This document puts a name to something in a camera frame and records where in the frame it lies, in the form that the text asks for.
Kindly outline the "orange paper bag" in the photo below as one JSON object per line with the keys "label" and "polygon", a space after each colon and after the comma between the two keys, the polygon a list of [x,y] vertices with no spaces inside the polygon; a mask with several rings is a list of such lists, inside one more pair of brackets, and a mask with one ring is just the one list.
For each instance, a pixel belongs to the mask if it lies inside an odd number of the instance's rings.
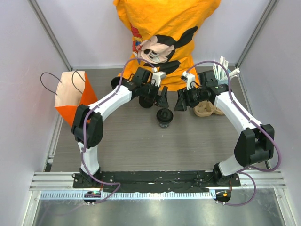
{"label": "orange paper bag", "polygon": [[72,127],[79,105],[97,102],[97,96],[85,71],[63,72],[58,79],[55,95],[55,109]]}

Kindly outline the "black cup from stack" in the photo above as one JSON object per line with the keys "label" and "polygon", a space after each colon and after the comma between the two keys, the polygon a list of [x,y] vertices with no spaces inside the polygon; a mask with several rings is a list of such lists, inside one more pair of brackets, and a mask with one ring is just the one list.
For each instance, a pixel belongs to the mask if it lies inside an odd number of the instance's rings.
{"label": "black cup from stack", "polygon": [[169,121],[158,120],[158,124],[161,128],[167,128],[170,125],[170,123],[171,123],[171,120],[169,120]]}

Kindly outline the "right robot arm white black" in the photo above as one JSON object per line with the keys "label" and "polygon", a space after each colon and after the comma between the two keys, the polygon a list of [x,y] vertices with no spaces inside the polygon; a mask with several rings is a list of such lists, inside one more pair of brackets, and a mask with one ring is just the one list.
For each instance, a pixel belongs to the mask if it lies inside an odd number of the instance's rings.
{"label": "right robot arm white black", "polygon": [[175,111],[186,111],[202,101],[220,109],[236,129],[239,137],[234,154],[228,159],[214,165],[212,179],[218,186],[225,186],[234,175],[249,166],[267,161],[274,155],[274,128],[263,125],[238,102],[227,84],[219,84],[213,71],[199,74],[201,85],[195,76],[183,72],[181,79],[186,87],[177,91],[178,99]]}

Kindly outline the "black plastic cup lid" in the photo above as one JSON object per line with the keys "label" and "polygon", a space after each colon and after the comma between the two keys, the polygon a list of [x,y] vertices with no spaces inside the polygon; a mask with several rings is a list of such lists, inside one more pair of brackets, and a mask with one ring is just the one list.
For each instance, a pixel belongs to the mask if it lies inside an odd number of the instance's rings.
{"label": "black plastic cup lid", "polygon": [[156,118],[160,123],[170,123],[173,118],[173,112],[167,108],[161,108],[156,113]]}

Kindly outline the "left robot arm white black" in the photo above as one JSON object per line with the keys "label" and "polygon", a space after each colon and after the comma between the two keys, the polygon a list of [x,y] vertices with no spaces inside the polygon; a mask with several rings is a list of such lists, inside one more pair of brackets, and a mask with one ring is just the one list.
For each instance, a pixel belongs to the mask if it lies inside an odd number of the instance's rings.
{"label": "left robot arm white black", "polygon": [[122,105],[134,98],[139,99],[143,108],[153,105],[168,108],[167,87],[160,92],[160,83],[166,78],[162,71],[151,73],[138,68],[130,79],[116,77],[112,79],[113,91],[95,103],[78,106],[71,128],[78,143],[82,163],[78,174],[74,174],[74,187],[97,187],[101,179],[97,146],[103,138],[103,122]]}

